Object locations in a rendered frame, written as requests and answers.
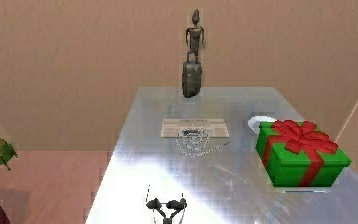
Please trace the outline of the dark grey figure statue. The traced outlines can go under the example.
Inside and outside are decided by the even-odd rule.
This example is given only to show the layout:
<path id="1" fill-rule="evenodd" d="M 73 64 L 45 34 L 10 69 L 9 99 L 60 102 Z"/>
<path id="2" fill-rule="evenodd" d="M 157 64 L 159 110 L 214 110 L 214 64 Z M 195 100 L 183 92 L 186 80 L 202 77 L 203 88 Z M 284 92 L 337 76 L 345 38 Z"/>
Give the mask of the dark grey figure statue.
<path id="1" fill-rule="evenodd" d="M 200 46 L 204 43 L 204 28 L 199 26 L 200 12 L 195 9 L 191 18 L 192 27 L 185 31 L 185 43 L 188 47 L 186 61 L 182 70 L 182 91 L 185 98 L 199 94 L 202 81 L 202 65 L 199 60 Z"/>

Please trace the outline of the green gift box red ribbon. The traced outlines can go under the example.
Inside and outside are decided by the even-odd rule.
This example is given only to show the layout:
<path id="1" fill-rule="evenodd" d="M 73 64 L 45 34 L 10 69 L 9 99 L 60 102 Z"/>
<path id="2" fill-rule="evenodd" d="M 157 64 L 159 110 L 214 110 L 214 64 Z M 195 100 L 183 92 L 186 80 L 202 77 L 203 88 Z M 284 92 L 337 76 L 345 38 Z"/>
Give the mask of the green gift box red ribbon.
<path id="1" fill-rule="evenodd" d="M 256 151 L 274 187 L 331 187 L 351 164 L 310 121 L 261 121 Z"/>

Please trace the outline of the folded newspaper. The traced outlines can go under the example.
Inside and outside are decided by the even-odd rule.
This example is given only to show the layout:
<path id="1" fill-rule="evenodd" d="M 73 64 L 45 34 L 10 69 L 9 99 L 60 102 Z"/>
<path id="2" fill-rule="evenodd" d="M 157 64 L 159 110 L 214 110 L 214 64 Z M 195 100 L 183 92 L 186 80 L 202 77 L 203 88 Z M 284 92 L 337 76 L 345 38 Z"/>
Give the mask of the folded newspaper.
<path id="1" fill-rule="evenodd" d="M 187 130 L 203 130 L 211 138 L 228 138 L 229 131 L 224 119 L 164 119 L 162 138 L 182 137 Z"/>

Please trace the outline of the glass top table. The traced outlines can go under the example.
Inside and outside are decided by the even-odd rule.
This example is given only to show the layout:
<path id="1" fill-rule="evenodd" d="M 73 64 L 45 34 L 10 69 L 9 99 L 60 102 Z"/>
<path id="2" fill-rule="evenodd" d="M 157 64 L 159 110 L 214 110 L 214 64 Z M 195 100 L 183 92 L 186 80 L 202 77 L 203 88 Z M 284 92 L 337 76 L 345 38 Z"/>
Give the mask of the glass top table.
<path id="1" fill-rule="evenodd" d="M 255 150 L 253 116 L 301 120 L 272 87 L 205 87 L 190 99 L 177 87 L 138 90 L 85 224 L 162 224 L 147 201 L 186 199 L 174 224 L 358 224 L 358 176 L 345 169 L 318 192 L 275 188 Z M 223 119 L 229 138 L 188 157 L 160 135 L 167 118 Z"/>

